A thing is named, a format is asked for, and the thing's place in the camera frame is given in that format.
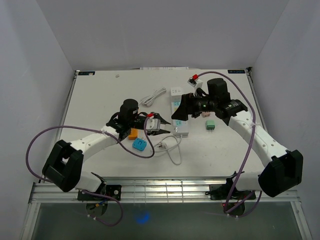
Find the green plug adapter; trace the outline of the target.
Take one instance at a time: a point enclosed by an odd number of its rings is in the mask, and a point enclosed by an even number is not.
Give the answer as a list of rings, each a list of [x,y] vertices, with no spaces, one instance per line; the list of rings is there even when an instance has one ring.
[[[205,122],[205,128],[207,131],[213,131],[216,128],[216,124],[214,120],[207,120]]]

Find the pink plug adapter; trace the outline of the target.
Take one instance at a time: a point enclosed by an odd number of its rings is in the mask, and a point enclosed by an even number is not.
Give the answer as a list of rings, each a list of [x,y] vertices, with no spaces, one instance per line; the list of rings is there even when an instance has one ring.
[[[207,117],[209,117],[210,115],[211,115],[210,112],[202,112],[202,113],[201,113],[201,116],[202,116],[203,118],[207,118]]]

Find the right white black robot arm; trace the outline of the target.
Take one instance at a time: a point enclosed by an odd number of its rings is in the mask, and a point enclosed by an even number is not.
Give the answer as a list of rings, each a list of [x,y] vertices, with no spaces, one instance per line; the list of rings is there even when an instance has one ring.
[[[194,87],[194,93],[181,96],[180,105],[171,118],[187,121],[189,117],[197,118],[201,113],[214,113],[248,143],[264,167],[261,173],[240,170],[235,177],[230,177],[225,185],[230,198],[237,199],[244,191],[262,191],[269,197],[276,197],[302,182],[303,155],[298,150],[288,150],[257,125],[247,105],[238,99],[231,99],[223,78],[208,80],[208,92],[202,90],[197,75],[191,77],[188,83]]]

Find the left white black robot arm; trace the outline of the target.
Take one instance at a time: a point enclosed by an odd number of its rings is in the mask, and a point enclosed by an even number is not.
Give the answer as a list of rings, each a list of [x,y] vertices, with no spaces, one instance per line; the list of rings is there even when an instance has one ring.
[[[134,99],[126,99],[118,112],[100,130],[78,140],[56,142],[44,164],[42,174],[63,192],[72,189],[88,191],[95,199],[106,195],[104,179],[93,172],[83,170],[83,163],[107,147],[121,144],[132,129],[144,131],[147,137],[167,134],[161,129],[167,125],[159,113],[139,112],[139,104]]]

